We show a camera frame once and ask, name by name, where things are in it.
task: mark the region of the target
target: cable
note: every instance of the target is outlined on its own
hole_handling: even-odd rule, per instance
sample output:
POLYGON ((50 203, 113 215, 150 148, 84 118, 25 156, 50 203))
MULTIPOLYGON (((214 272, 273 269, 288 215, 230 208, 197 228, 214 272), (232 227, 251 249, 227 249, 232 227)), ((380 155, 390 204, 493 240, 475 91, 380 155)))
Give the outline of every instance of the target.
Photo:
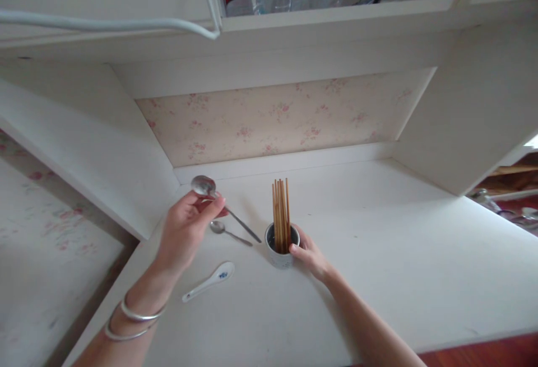
POLYGON ((214 31, 210 31, 194 22, 178 18, 154 18, 148 20, 87 20, 84 18, 63 17, 47 14, 38 14, 25 11, 11 11, 0 9, 0 24, 34 25, 47 28, 60 28, 73 31, 89 32, 121 32, 121 31, 149 31, 159 29, 181 29, 202 35, 215 40, 220 36, 216 10, 211 0, 207 0, 214 31))

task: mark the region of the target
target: chopstick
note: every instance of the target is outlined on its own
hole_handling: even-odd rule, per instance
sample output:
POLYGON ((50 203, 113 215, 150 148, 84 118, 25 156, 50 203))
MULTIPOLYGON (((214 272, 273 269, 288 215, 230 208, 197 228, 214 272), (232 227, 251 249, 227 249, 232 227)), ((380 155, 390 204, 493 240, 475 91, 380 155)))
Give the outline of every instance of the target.
POLYGON ((275 179, 271 186, 273 192, 273 230, 275 232, 275 251, 280 254, 289 253, 291 244, 289 184, 275 179))

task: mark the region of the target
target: bangle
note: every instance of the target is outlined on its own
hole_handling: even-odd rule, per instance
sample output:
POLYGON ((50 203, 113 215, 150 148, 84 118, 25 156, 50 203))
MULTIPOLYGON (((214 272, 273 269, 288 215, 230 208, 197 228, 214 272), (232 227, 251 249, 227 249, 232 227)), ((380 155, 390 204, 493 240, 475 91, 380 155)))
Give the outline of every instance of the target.
POLYGON ((166 309, 166 304, 165 304, 159 310, 159 312, 157 312, 155 315, 139 315, 139 314, 136 314, 136 313, 134 313, 133 311, 131 311, 130 309, 127 308, 127 304, 125 303, 125 298, 126 297, 127 297, 127 293, 123 297, 123 300, 122 300, 122 303, 121 303, 120 307, 122 309, 122 312, 125 314, 125 316, 127 318, 129 318, 130 320, 133 320, 135 322, 147 322, 147 321, 157 319, 158 317, 160 317, 163 314, 164 310, 166 309))
POLYGON ((138 333, 135 333, 134 335, 129 335, 129 336, 121 336, 121 335, 117 335, 115 334, 114 332, 112 332, 110 330, 110 324, 112 322, 112 316, 114 315, 114 312, 118 309, 118 307, 116 306, 116 308, 114 308, 114 311, 112 312, 112 314, 110 315, 110 318, 108 318, 108 321, 106 322, 106 325, 105 325, 105 335, 108 339, 111 339, 113 340, 114 342, 124 342, 124 341, 129 341, 129 340, 133 340, 139 336, 142 336, 144 333, 146 333, 147 331, 149 331, 151 329, 151 327, 153 325, 155 325, 157 323, 157 321, 153 322, 151 325, 149 325, 146 329, 144 329, 142 332, 138 332, 138 333))

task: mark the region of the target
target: forearm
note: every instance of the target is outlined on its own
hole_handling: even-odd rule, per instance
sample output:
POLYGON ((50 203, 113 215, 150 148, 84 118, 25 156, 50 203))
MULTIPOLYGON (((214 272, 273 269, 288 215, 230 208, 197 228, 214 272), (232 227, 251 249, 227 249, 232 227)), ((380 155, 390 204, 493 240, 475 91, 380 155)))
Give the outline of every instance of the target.
MULTIPOLYGON (((139 315, 156 314, 168 302, 179 276, 180 274, 171 275, 154 262, 127 293, 128 308, 139 315)), ((134 322, 117 307, 112 316, 110 330, 117 335, 129 336, 143 331, 152 323, 154 321, 134 322)), ((124 342, 112 341, 105 335, 103 328, 73 367, 142 366, 156 328, 155 323, 144 335, 124 342)))
POLYGON ((323 280, 344 314, 366 366, 425 367, 415 352, 332 268, 323 280))

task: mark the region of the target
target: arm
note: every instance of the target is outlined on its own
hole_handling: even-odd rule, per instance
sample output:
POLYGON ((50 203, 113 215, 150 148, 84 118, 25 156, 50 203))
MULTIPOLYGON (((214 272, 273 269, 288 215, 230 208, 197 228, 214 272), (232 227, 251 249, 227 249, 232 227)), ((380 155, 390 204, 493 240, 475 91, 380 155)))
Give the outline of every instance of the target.
MULTIPOLYGON (((175 284, 192 263, 209 222, 227 214, 223 198, 206 199, 189 192, 169 210, 155 260, 127 292, 126 304, 131 311, 154 315, 166 305, 175 284)), ((101 329, 73 367, 142 366, 157 328, 156 323, 151 325, 153 322, 134 322, 116 308, 110 323, 114 334, 129 336, 151 328, 123 342, 112 341, 101 329)))
POLYGON ((292 244, 290 252, 303 261, 315 278, 325 284, 344 314, 347 327, 367 366, 425 367, 415 352, 387 325, 327 262, 312 238, 301 228, 300 247, 292 244))

